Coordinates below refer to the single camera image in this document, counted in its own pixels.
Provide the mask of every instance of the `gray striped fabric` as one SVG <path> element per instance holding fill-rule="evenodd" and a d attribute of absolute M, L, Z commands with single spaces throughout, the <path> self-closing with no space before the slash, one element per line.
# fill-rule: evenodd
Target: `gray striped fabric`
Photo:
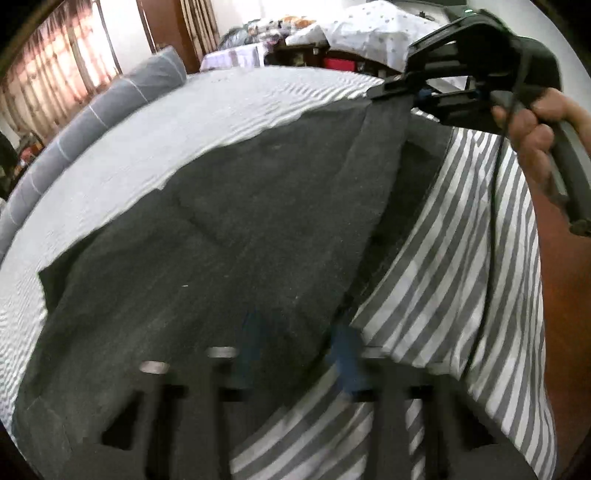
<path fill-rule="evenodd" d="M 353 324 L 393 359 L 443 363 L 459 377 L 483 313 L 488 277 L 489 182 L 498 137 L 457 129 L 426 205 L 397 259 Z M 469 375 L 470 393 L 541 480 L 556 465 L 546 397 L 540 257 L 534 211 L 508 149 L 496 186 L 496 278 L 491 315 Z M 362 476 L 372 411 L 351 404 L 327 370 L 291 410 L 278 412 L 233 457 L 236 480 L 345 480 Z M 424 477 L 420 402 L 407 426 L 413 480 Z"/>
<path fill-rule="evenodd" d="M 94 97 L 52 140 L 11 193 L 6 214 L 0 216 L 0 263 L 39 199 L 65 169 L 110 128 L 186 80 L 183 61 L 174 48 L 167 47 Z"/>

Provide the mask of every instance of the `handle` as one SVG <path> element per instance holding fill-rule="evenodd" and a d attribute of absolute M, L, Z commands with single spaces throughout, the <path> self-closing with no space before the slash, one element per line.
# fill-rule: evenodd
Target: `handle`
<path fill-rule="evenodd" d="M 511 92 L 491 92 L 494 104 L 511 107 Z M 515 113 L 524 109 L 517 102 Z M 554 131 L 554 145 L 550 149 L 550 200 L 563 209 L 569 219 L 570 231 L 591 237 L 591 159 L 573 126 L 560 121 L 548 124 Z"/>

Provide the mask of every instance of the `hand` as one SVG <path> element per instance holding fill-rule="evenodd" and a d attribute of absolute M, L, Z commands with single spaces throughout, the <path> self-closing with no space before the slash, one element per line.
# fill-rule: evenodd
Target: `hand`
<path fill-rule="evenodd" d="M 492 108 L 492 116 L 503 127 L 507 112 L 500 106 Z M 566 120 L 579 134 L 587 153 L 591 154 L 591 115 L 574 100 L 556 89 L 549 88 L 544 96 L 513 116 L 509 139 L 517 152 L 519 164 L 530 185 L 537 184 L 548 192 L 550 160 L 548 152 L 554 142 L 554 132 L 538 119 L 547 122 Z"/>

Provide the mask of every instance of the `mattress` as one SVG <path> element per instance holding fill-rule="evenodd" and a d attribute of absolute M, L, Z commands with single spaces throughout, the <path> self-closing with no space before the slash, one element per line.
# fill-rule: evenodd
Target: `mattress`
<path fill-rule="evenodd" d="M 380 80 L 313 69 L 232 69 L 193 77 L 90 147 L 50 187 L 0 267 L 0 417 L 11 431 L 18 386 L 46 319 L 37 272 L 77 239 L 161 187 L 218 145 L 256 135 L 307 109 L 362 95 Z M 353 324 L 397 361 L 459 376 L 482 318 L 494 135 L 457 129 L 442 170 L 400 254 Z M 538 477 L 556 465 L 545 394 L 540 256 L 530 193 L 508 149 L 496 186 L 496 276 L 491 314 L 468 376 L 471 395 Z M 290 411 L 278 411 L 235 452 L 234 478 L 358 478 L 372 412 L 353 408 L 330 369 Z M 420 405 L 407 413 L 413 452 Z M 418 461 L 413 478 L 422 478 Z"/>

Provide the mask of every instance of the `gray felt fabric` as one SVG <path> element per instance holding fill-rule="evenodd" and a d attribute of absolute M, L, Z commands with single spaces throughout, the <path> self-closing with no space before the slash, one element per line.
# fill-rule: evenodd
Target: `gray felt fabric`
<path fill-rule="evenodd" d="M 195 365 L 194 353 L 237 345 L 248 313 L 265 322 L 252 366 L 267 394 L 241 440 L 297 398 L 391 194 L 411 102 L 343 100 L 208 152 L 40 273 L 49 317 L 13 432 L 47 480 L 69 456 L 61 446 L 40 456 L 39 439 L 66 432 L 75 447 L 95 437 L 106 427 L 97 402 L 101 414 L 117 409 L 135 365 Z M 199 430 L 178 443 L 207 441 Z M 212 478 L 191 452 L 176 451 L 173 478 Z"/>

